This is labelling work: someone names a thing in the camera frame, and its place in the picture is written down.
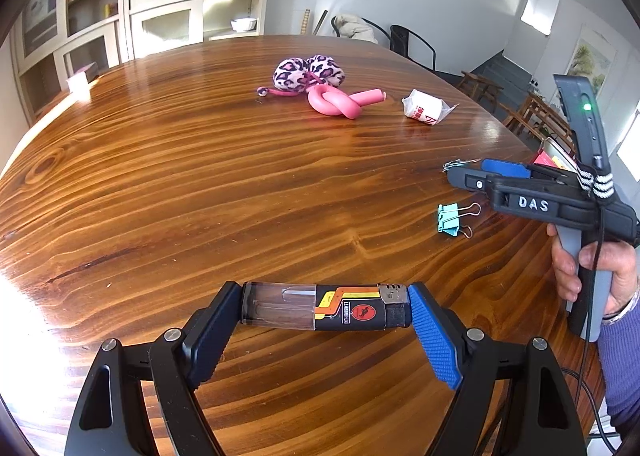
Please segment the purple sleeve forearm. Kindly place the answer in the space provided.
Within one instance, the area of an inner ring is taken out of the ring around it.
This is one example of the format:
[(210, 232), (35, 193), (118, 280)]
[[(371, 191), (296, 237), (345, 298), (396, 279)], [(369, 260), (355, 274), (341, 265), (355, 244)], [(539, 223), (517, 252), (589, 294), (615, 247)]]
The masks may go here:
[(598, 339), (611, 424), (626, 438), (639, 421), (639, 301), (605, 320)]

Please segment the person's right hand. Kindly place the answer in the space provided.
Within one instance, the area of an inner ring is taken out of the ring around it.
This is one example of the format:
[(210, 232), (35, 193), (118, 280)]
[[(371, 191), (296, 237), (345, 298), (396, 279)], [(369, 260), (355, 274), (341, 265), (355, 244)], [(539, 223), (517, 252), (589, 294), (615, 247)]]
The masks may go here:
[[(563, 248), (553, 224), (547, 225), (547, 234), (552, 238), (551, 259), (556, 291), (561, 299), (575, 302), (582, 291), (578, 268), (592, 268), (598, 245), (591, 243), (582, 247), (578, 255), (572, 256)], [(636, 251), (627, 243), (605, 242), (601, 245), (597, 269), (612, 272), (611, 289), (603, 312), (605, 317), (622, 312), (634, 298), (638, 287), (636, 262)]]

